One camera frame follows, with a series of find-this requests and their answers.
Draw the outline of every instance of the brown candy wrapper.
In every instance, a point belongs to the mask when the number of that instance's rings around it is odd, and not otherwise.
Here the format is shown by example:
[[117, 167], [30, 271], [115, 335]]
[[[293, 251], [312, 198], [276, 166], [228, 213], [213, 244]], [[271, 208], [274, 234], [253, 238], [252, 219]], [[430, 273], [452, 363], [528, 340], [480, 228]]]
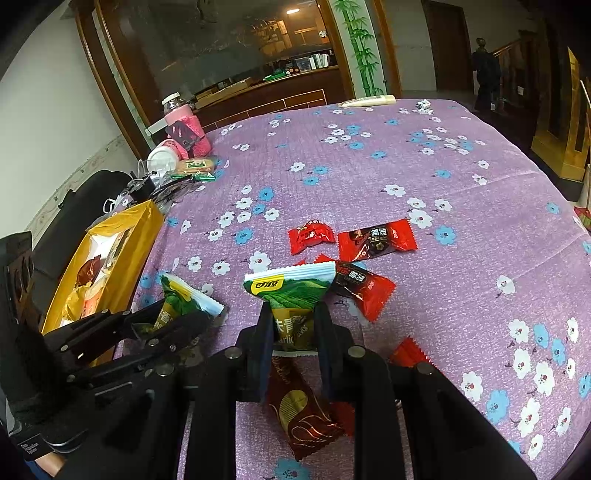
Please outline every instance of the brown candy wrapper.
[[314, 396], [289, 358], [274, 356], [267, 402], [275, 411], [296, 460], [320, 450], [344, 432]]

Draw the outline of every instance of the wooden counter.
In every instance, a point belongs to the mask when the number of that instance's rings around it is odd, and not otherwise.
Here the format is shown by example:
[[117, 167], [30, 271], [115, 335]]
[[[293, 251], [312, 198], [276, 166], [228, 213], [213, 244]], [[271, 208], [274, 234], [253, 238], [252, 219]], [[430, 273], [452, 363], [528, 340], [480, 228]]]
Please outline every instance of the wooden counter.
[[265, 113], [347, 100], [339, 67], [326, 67], [262, 82], [199, 109], [206, 132]]

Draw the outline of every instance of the wooden door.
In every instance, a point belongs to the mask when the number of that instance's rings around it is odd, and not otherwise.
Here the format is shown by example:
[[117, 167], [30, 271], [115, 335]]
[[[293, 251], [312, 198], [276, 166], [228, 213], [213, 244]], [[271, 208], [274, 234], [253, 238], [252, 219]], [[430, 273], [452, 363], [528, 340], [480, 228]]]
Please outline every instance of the wooden door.
[[464, 9], [423, 1], [431, 38], [437, 90], [474, 90], [472, 53]]

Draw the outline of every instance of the floral tablecloth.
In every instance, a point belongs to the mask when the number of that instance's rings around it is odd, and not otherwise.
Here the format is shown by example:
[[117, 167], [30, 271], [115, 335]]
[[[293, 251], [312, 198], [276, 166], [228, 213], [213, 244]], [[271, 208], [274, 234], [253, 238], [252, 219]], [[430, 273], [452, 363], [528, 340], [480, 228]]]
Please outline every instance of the floral tablecloth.
[[[419, 250], [368, 260], [397, 287], [375, 323], [349, 301], [333, 318], [387, 356], [410, 335], [501, 432], [540, 480], [591, 421], [591, 239], [548, 178], [459, 104], [415, 100], [270, 114], [209, 133], [217, 180], [175, 205], [134, 297], [161, 296], [171, 271], [229, 307], [204, 355], [233, 345], [261, 301], [245, 273], [312, 262], [287, 231], [319, 219], [335, 233], [408, 218]], [[297, 359], [318, 386], [315, 359]], [[240, 479], [351, 479], [347, 437], [293, 460], [274, 413], [240, 404]]]

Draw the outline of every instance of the pink bottle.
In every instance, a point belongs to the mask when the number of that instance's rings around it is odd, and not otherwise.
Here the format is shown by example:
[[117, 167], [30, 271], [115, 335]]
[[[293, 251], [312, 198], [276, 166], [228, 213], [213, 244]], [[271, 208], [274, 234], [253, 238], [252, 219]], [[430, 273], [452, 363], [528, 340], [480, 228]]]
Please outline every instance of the pink bottle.
[[[162, 105], [164, 106], [164, 120], [168, 126], [180, 120], [202, 138], [193, 146], [194, 157], [204, 157], [211, 152], [212, 145], [205, 136], [203, 127], [201, 126], [201, 123], [199, 123], [199, 119], [193, 115], [191, 107], [181, 98], [180, 93], [176, 92], [169, 95], [162, 100]], [[181, 145], [177, 144], [177, 149], [185, 160], [189, 157], [186, 150]]]

